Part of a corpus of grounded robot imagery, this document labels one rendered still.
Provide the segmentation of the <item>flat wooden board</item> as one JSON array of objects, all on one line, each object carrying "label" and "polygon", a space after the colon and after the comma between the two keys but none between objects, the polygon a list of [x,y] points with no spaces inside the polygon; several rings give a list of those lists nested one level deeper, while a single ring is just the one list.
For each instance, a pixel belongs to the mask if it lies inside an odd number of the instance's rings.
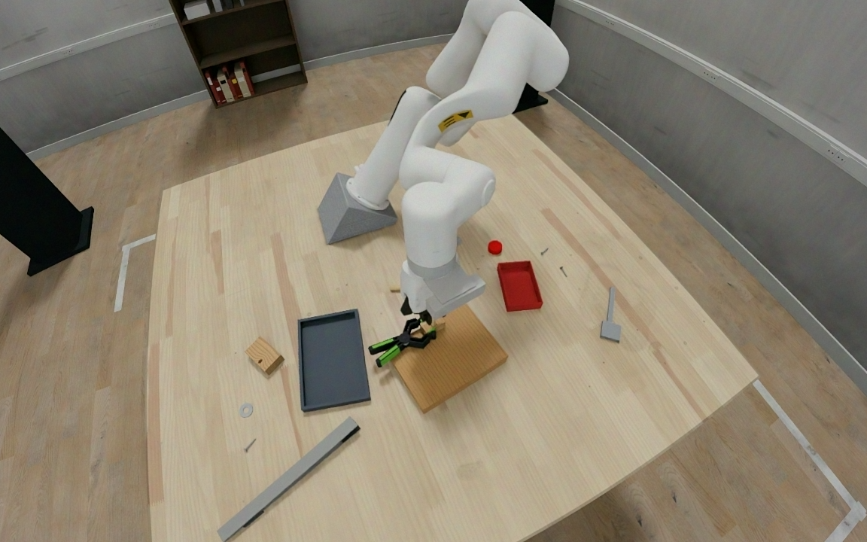
[{"label": "flat wooden board", "polygon": [[426,414],[508,360],[470,306],[443,317],[445,328],[424,349],[407,347],[391,363]]}]

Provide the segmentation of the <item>red shallow tray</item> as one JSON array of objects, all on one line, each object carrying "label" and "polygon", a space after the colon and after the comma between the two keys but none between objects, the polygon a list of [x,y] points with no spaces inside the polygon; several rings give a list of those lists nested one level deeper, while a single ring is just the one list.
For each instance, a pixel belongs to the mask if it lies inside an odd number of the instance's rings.
[{"label": "red shallow tray", "polygon": [[507,312],[541,309],[543,298],[530,260],[498,262],[497,273]]}]

